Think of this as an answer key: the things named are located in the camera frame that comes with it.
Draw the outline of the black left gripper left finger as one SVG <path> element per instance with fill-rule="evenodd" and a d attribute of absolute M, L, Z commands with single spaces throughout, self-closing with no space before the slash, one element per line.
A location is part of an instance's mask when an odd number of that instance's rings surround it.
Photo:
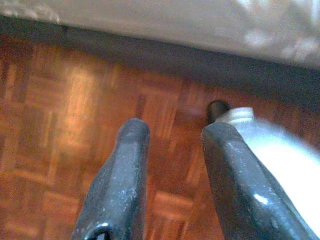
<path fill-rule="evenodd" d="M 119 129 L 114 148 L 94 177 L 73 240 L 142 240 L 145 231 L 150 129 L 139 118 Z"/>

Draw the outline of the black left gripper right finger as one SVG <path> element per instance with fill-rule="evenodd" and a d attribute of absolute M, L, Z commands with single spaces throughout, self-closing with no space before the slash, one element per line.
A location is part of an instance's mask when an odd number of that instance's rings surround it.
<path fill-rule="evenodd" d="M 318 239 L 234 126 L 212 123 L 202 130 L 201 139 L 226 240 Z"/>

